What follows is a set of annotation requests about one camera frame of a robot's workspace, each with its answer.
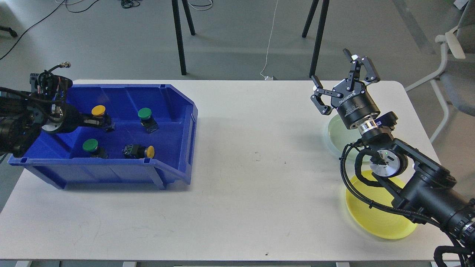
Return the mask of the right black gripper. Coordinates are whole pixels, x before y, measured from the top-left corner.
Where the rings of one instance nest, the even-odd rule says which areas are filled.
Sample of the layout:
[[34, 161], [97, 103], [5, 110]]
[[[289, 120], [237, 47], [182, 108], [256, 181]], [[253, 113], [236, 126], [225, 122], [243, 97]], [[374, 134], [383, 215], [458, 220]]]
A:
[[[316, 75], [311, 75], [315, 90], [311, 100], [323, 115], [329, 115], [333, 108], [325, 105], [322, 95], [330, 96], [331, 105], [337, 110], [347, 129], [356, 129], [358, 122], [366, 117], [377, 118], [381, 111], [367, 93], [366, 86], [381, 81], [372, 60], [366, 56], [352, 55], [348, 49], [343, 49], [343, 54], [351, 62], [350, 71], [346, 80], [334, 86], [334, 91], [325, 90]], [[361, 80], [361, 68], [366, 71], [366, 76]]]

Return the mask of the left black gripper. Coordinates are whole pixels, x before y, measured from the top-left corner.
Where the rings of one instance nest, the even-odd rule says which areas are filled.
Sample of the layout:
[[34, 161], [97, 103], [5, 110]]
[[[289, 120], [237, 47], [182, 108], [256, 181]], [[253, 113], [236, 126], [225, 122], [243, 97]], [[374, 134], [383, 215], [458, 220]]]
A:
[[78, 111], [72, 104], [66, 103], [63, 111], [65, 114], [56, 121], [48, 120], [45, 125], [41, 127], [42, 131], [48, 134], [70, 133], [75, 131], [78, 127], [89, 127], [101, 129], [104, 132], [112, 132], [115, 130], [115, 125], [108, 114], [95, 116], [92, 114], [83, 114]]

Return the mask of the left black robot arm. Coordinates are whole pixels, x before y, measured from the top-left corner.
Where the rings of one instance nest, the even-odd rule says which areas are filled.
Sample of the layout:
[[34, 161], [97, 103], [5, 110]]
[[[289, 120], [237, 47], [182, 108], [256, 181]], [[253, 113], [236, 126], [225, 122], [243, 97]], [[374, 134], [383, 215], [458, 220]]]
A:
[[22, 157], [41, 132], [69, 133], [78, 127], [115, 129], [114, 122], [103, 105], [90, 113], [80, 113], [67, 102], [73, 81], [53, 74], [57, 68], [69, 68], [69, 62], [59, 63], [40, 74], [29, 76], [30, 92], [1, 87], [0, 150], [1, 155]]

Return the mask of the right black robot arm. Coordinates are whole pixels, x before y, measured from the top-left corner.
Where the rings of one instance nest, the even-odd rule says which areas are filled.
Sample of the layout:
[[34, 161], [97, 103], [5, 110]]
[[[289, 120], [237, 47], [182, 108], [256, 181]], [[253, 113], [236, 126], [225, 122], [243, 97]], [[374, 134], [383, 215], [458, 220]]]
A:
[[[453, 187], [456, 179], [450, 171], [418, 149], [392, 135], [397, 115], [381, 115], [367, 86], [380, 81], [373, 62], [366, 56], [343, 49], [351, 63], [348, 76], [331, 90], [324, 89], [316, 75], [311, 100], [323, 115], [333, 110], [349, 130], [357, 129], [361, 137], [346, 144], [340, 160], [340, 174], [349, 192], [357, 199], [380, 211], [403, 216], [412, 223], [431, 224], [450, 239], [452, 245], [434, 250], [434, 261], [444, 267], [444, 254], [457, 254], [462, 267], [474, 266], [474, 199], [465, 200]], [[356, 149], [355, 175], [370, 187], [388, 191], [390, 206], [364, 196], [350, 183], [346, 160]]]

